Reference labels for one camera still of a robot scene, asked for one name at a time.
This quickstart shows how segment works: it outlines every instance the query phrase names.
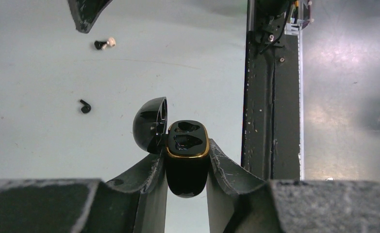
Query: table surface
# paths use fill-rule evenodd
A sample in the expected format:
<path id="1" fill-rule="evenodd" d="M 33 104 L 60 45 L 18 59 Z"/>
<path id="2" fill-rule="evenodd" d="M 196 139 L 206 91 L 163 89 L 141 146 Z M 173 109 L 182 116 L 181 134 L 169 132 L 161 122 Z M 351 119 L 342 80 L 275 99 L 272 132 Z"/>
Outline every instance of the table surface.
<path id="1" fill-rule="evenodd" d="M 239 163 L 246 11 L 234 0 L 115 0 L 83 34 L 67 0 L 0 0 L 0 178 L 119 175 L 146 156 L 135 113 L 161 96 L 169 124 L 202 122 Z M 110 36 L 116 47 L 92 47 Z M 208 229 L 205 191 L 169 193 L 165 232 Z"/>
<path id="2" fill-rule="evenodd" d="M 314 2 L 303 30 L 305 178 L 380 182 L 380 0 Z"/>

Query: open case lid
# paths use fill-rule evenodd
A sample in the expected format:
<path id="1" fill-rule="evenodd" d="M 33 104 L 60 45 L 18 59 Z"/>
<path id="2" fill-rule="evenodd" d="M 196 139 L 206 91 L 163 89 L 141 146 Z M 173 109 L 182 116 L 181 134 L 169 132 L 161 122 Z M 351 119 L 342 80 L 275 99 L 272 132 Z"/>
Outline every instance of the open case lid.
<path id="1" fill-rule="evenodd" d="M 167 98 L 160 97 L 145 103 L 134 117 L 132 134 L 137 145 L 149 152 L 159 153 L 167 131 Z"/>

